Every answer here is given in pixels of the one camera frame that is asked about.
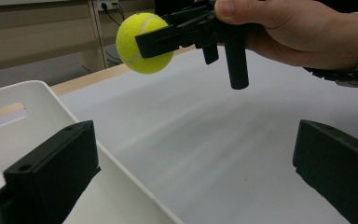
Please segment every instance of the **black clamp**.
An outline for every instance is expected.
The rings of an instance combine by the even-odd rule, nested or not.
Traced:
[[[161,18],[168,26],[135,37],[142,57],[152,58],[195,45],[202,49],[205,62],[219,59],[217,44],[223,43],[231,87],[249,86],[245,54],[245,34],[252,24],[229,25],[214,15],[214,1],[202,1]]]
[[[296,172],[351,224],[358,224],[358,139],[301,120],[293,157]]]
[[[0,224],[61,224],[101,170],[92,121],[68,126],[4,171]]]

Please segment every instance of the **floor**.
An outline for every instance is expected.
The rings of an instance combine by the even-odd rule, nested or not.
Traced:
[[[121,63],[116,45],[107,46],[105,50],[109,67]],[[80,63],[78,54],[74,53],[41,62],[2,69],[0,70],[0,88],[27,80],[42,80],[52,86],[89,73],[90,71]]]

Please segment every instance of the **hand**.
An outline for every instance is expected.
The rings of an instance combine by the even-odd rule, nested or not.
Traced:
[[[358,64],[358,16],[313,0],[217,0],[226,23],[259,23],[246,48],[281,63],[347,70]]]

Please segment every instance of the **finger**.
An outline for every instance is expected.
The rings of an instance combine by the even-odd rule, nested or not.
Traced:
[[[245,46],[255,53],[292,66],[308,64],[311,53],[290,49],[274,40],[263,27],[255,27],[246,35]]]
[[[292,15],[291,2],[280,0],[217,0],[214,5],[216,17],[230,24],[260,23],[276,27]]]

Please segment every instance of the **electrical outlet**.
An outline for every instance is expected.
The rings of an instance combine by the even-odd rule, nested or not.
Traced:
[[[97,0],[98,11],[104,11],[103,4],[106,4],[107,10],[117,9],[112,5],[113,3],[118,4],[118,0]]]

